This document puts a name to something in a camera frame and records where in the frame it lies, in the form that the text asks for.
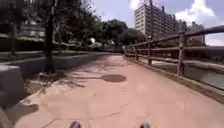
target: wooden fence rail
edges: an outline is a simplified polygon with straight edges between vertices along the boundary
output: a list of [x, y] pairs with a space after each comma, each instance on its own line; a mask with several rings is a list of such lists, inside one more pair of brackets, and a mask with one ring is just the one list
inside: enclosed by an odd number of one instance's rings
[[[196, 51], [196, 52], [203, 52], [203, 51], [223, 51], [224, 47], [214, 47], [214, 46], [192, 46], [188, 47], [186, 45], [187, 38], [191, 38], [194, 36], [200, 36], [205, 34], [214, 34], [214, 33], [224, 33], [224, 25], [212, 27], [212, 28], [206, 28], [203, 30], [199, 30], [196, 32], [180, 32], [179, 34], [172, 35], [169, 37], [164, 37], [156, 40], [149, 40], [142, 43], [132, 44], [129, 45], [131, 48], [130, 51], [132, 53], [125, 54], [127, 57], [135, 57], [136, 60], [139, 59], [139, 57], [145, 58], [148, 61], [148, 64], [152, 64], [152, 60], [157, 61], [164, 61], [168, 63], [176, 63], [177, 66], [177, 74], [180, 76], [184, 76], [184, 67], [186, 65], [194, 66], [196, 68], [202, 68], [202, 69], [212, 69], [218, 72], [224, 73], [224, 65], [219, 63], [211, 63], [211, 62], [205, 62], [205, 61], [199, 61], [199, 60], [186, 60], [185, 53], [186, 51]], [[179, 46], [176, 47], [167, 47], [167, 48], [152, 48], [152, 44], [160, 43], [160, 42], [167, 42], [167, 41], [174, 41], [179, 40]], [[163, 58], [163, 57], [157, 57], [153, 56], [153, 52], [159, 53], [159, 52], [166, 52], [171, 53], [173, 51], [178, 52], [179, 56], [178, 58]]]

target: concrete wall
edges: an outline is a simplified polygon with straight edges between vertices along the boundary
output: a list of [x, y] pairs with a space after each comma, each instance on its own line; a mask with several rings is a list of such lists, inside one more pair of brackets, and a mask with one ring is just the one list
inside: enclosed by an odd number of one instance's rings
[[[70, 57], [55, 57], [54, 64], [57, 69], [78, 68], [83, 64], [109, 54], [113, 53], [91, 53]], [[0, 67], [0, 99], [2, 99], [0, 106], [7, 98], [10, 101], [21, 99], [25, 95], [23, 78], [29, 78], [42, 71], [44, 71], [44, 58], [14, 61], [2, 65]]]
[[24, 83], [19, 67], [0, 66], [0, 105], [6, 106], [25, 96]]

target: blue sky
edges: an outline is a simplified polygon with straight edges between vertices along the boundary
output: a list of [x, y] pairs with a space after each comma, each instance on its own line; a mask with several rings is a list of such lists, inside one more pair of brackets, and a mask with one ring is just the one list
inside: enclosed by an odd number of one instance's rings
[[[118, 19], [134, 26], [134, 10], [144, 0], [95, 0], [94, 6], [102, 20]], [[153, 0], [158, 7], [165, 6], [167, 13], [191, 23], [195, 21], [205, 27], [224, 25], [223, 0]], [[206, 36], [209, 45], [224, 45], [224, 35]]]

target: concrete walkway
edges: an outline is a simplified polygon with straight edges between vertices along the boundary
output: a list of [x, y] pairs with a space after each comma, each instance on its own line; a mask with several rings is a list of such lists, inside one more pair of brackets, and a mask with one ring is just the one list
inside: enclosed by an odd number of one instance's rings
[[179, 83], [107, 56], [71, 71], [13, 108], [15, 128], [223, 128], [224, 106]]

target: apartment building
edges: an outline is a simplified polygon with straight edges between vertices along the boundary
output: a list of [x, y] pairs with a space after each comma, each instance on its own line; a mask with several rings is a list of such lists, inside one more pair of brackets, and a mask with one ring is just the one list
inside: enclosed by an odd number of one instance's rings
[[167, 14], [165, 7], [158, 8], [152, 0], [135, 10], [135, 28], [146, 37], [164, 37], [178, 32], [180, 22], [174, 15]]
[[[191, 26], [187, 27], [187, 32], [195, 32], [199, 31], [201, 29], [204, 29], [203, 25], [196, 24], [195, 22], [192, 22]], [[200, 35], [200, 36], [194, 36], [189, 39], [191, 42], [194, 42], [194, 45], [206, 45], [205, 44], [205, 35]]]

